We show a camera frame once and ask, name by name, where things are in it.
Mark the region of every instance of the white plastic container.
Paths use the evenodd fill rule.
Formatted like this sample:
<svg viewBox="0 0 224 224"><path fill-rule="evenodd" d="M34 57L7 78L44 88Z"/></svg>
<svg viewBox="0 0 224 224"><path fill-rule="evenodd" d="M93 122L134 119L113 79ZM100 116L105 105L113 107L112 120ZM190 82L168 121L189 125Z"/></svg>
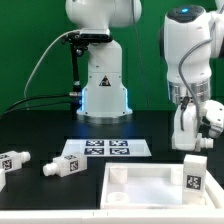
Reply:
<svg viewBox="0 0 224 224"><path fill-rule="evenodd" d="M216 180L209 174L206 173L206 192L209 205L195 206L195 205L182 205L182 206L147 206L146 204L132 203L133 195L128 194L129 200L125 200L125 194L119 194L116 196L116 203L114 203L114 197L112 197L112 203L115 209L111 209L107 202L107 195L109 192L109 168L115 164L107 164L104 176L103 193L101 198L102 210L25 210L25 211L0 211L0 223L7 224L223 224L224 223L224 191L216 182ZM132 178L136 181L140 181L144 178L158 178L162 183L164 179L170 180L172 168L183 168L183 165L176 164L117 164L124 165L128 168L128 180L126 184L116 184L114 190L119 192L125 192L126 186L132 182ZM143 199L146 198L146 194L151 191L151 186L147 186L148 190L142 192Z"/></svg>
<svg viewBox="0 0 224 224"><path fill-rule="evenodd" d="M127 181L113 183L110 181L110 168L127 167ZM216 208L224 209L224 191L206 171L204 204L186 204L182 202L183 165L179 164L139 164L139 163L107 163L104 174L101 196L101 209L205 209L216 212ZM125 203L113 203L108 200L112 193L126 194Z"/></svg>
<svg viewBox="0 0 224 224"><path fill-rule="evenodd" d="M186 155L183 169L184 204L205 204L207 157Z"/></svg>
<svg viewBox="0 0 224 224"><path fill-rule="evenodd" d="M29 152L10 151L0 154L0 169L5 169L5 172L18 170L22 168L22 164L28 162L31 156Z"/></svg>
<svg viewBox="0 0 224 224"><path fill-rule="evenodd" d="M43 167L45 176L58 175L64 177L87 169L87 157L81 153L60 156Z"/></svg>

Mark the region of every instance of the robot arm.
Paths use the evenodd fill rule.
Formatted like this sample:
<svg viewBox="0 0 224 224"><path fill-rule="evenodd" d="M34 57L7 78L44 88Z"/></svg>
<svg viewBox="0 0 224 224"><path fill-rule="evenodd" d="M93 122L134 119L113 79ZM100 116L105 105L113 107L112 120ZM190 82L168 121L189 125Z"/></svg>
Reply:
<svg viewBox="0 0 224 224"><path fill-rule="evenodd" d="M67 0L66 12L80 29L75 42L84 43L83 49L89 53L88 83L82 89L78 119L99 124L128 120L132 110L122 84L122 49L112 39L109 28L137 22L140 0Z"/></svg>
<svg viewBox="0 0 224 224"><path fill-rule="evenodd" d="M211 57L221 55L223 25L222 15L206 13L195 5L172 9L166 15L164 56L168 64L169 96L178 105L173 148L200 151L213 147L213 140L202 138L198 132L203 117L210 121L210 137L218 137L223 132L223 105L210 100L209 65Z"/></svg>
<svg viewBox="0 0 224 224"><path fill-rule="evenodd" d="M130 26L139 20L141 10L140 0L66 1L67 15L80 29L97 30Z"/></svg>
<svg viewBox="0 0 224 224"><path fill-rule="evenodd" d="M220 12L220 10L222 9L222 6L224 4L224 1L223 0L215 0L215 3L217 6L217 9L218 9L218 12Z"/></svg>

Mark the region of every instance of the black cable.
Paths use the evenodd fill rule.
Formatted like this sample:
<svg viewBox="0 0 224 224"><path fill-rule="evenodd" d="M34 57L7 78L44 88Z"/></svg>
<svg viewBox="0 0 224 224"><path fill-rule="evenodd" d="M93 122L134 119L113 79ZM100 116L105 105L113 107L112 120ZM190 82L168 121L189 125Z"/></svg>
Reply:
<svg viewBox="0 0 224 224"><path fill-rule="evenodd" d="M180 127L181 127L181 131L184 131L184 112L185 110L181 111L181 115L180 115Z"/></svg>
<svg viewBox="0 0 224 224"><path fill-rule="evenodd" d="M41 99L53 99L53 98L62 98L62 97L69 97L70 95L67 94L55 94L55 95L43 95L43 96L34 96L34 97L29 97L20 101L17 101L16 103L14 103L12 106L10 106L7 111L12 110L13 108L17 107L20 104L26 103L28 101L32 101L32 100L41 100Z"/></svg>
<svg viewBox="0 0 224 224"><path fill-rule="evenodd" d="M70 52L71 52L71 55L72 55L73 83L75 85L76 82L79 82L79 68L78 68L78 59L77 59L77 55L76 55L75 45L72 44L72 43L70 44Z"/></svg>
<svg viewBox="0 0 224 224"><path fill-rule="evenodd" d="M59 105L59 104L70 104L70 103L73 103L73 101L71 101L71 100L70 101L61 101L61 102L56 102L56 103L48 103L48 104L40 104L40 105L35 105L35 106L21 107L18 109L6 111L2 115L0 115L0 119L9 113L20 111L20 110L26 110L26 109L32 109L32 108L38 108L38 107L55 106L55 105Z"/></svg>

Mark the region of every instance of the green backdrop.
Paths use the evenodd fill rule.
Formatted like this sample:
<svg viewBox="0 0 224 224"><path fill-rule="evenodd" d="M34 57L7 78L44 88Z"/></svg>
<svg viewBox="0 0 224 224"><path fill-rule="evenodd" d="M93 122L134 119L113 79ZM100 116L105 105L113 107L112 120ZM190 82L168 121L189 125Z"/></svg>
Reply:
<svg viewBox="0 0 224 224"><path fill-rule="evenodd" d="M172 110L167 97L166 64L159 55L158 30L165 13L182 4L215 9L214 0L141 0L142 17L137 24L146 76L150 110ZM25 84L44 50L60 34L74 29L67 18L65 0L0 0L0 112L23 98ZM112 29L123 48L123 83L129 90L129 105L146 110L141 67L134 29ZM79 60L81 82L87 82L87 56ZM222 59L211 61L213 97L224 101ZM68 45L56 44L41 65L29 89L29 96L65 93L72 89L72 68ZM48 109L68 109L57 106Z"/></svg>

